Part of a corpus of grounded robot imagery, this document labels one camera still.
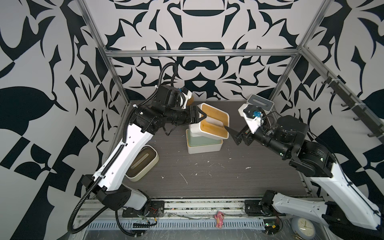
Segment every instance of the black and white patterned wall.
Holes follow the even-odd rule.
[[[57,239],[125,105],[75,1],[1,1],[0,102],[1,239]]]
[[[384,3],[335,0],[308,45],[317,57],[384,119]],[[275,100],[282,115],[309,124],[309,134],[336,153],[346,175],[374,203],[384,202],[384,146],[301,58]],[[326,196],[318,186],[314,193]]]
[[[320,0],[87,0],[110,50],[296,48]],[[154,91],[161,69],[176,62],[177,87],[196,99],[269,97],[288,56],[119,58],[130,99]],[[169,69],[166,76],[172,75]]]

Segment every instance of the pink toy figure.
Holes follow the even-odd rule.
[[[224,220],[224,214],[220,211],[217,212],[215,215],[216,219],[216,227],[217,228],[222,228],[223,227],[223,220]]]

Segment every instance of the round clock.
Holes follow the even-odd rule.
[[[314,238],[316,231],[311,221],[302,217],[295,217],[291,221],[291,227],[294,233],[302,239],[311,240]]]

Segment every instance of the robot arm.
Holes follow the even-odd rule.
[[[379,207],[353,185],[326,147],[305,140],[309,128],[307,124],[295,117],[284,116],[277,119],[274,127],[266,127],[266,124],[263,125],[263,111],[254,105],[244,105],[239,113],[246,119],[247,125],[240,132],[225,127],[235,143],[239,145],[244,141],[249,146],[257,141],[270,148],[283,160],[289,160],[289,165],[310,181],[319,184],[334,200],[312,202],[268,190],[261,201],[261,212],[272,213],[276,210],[305,217],[329,226],[336,235],[344,231],[340,235],[343,239],[346,239],[346,231],[383,237]]]
[[[171,78],[171,86],[161,85],[165,69],[172,65],[175,71]],[[129,236],[136,236],[126,232],[121,227],[117,210],[122,207],[130,207],[136,211],[137,215],[145,216],[149,210],[151,199],[138,190],[122,185],[125,173],[142,147],[160,128],[163,128],[166,135],[172,132],[173,129],[169,133],[166,132],[165,123],[171,123],[177,127],[178,125],[199,123],[206,118],[206,114],[199,107],[187,106],[192,92],[186,88],[173,87],[176,73],[177,65],[175,63],[168,63],[162,68],[155,92],[138,106],[134,105],[135,108],[129,113],[124,124],[123,137],[107,161],[93,175],[85,175],[82,178],[81,183],[87,188],[87,191],[70,216],[67,225],[69,233],[80,232],[104,210],[110,208],[115,211],[116,221],[121,231]],[[146,104],[150,100],[153,102],[147,106]],[[100,209],[86,223],[74,229],[75,217],[91,192],[105,207]]]

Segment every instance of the clock face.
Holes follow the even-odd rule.
[[[297,224],[299,225],[299,230],[305,236],[311,237],[314,235],[314,226],[308,219],[300,218],[298,219]]]

